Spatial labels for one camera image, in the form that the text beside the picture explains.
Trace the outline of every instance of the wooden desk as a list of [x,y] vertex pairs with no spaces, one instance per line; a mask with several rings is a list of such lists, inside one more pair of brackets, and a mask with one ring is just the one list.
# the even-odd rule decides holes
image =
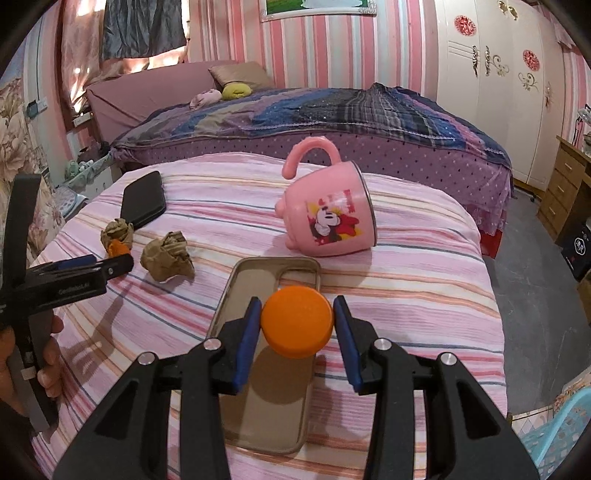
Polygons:
[[569,231],[591,216],[591,158],[566,140],[556,138],[560,148],[538,218],[559,244]]

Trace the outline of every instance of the yellow cloth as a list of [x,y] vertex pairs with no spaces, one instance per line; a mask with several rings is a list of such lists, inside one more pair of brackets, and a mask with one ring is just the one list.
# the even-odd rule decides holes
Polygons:
[[222,92],[223,100],[235,100],[237,98],[247,97],[252,93],[251,88],[246,83],[230,82]]

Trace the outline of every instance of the black box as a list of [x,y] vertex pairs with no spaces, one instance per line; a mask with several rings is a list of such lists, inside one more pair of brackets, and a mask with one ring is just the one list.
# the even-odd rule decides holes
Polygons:
[[562,256],[577,281],[591,268],[591,230],[587,225],[570,232],[562,242]]

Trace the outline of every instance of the minnie mouse print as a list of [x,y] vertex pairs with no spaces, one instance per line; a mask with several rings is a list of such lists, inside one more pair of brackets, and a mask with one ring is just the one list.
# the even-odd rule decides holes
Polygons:
[[317,245],[332,244],[361,235],[359,219],[350,190],[328,195],[316,204],[308,204],[308,222]]

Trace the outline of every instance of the orange object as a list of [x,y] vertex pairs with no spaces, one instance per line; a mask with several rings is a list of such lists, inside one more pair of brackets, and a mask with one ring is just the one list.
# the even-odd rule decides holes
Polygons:
[[125,245],[120,240],[111,240],[109,244],[109,248],[107,249],[107,254],[109,258],[118,257],[119,255],[125,255],[131,253],[127,245]]
[[288,358],[306,358],[321,350],[333,329],[330,303],[310,287],[276,291],[261,313],[261,329],[271,348]]

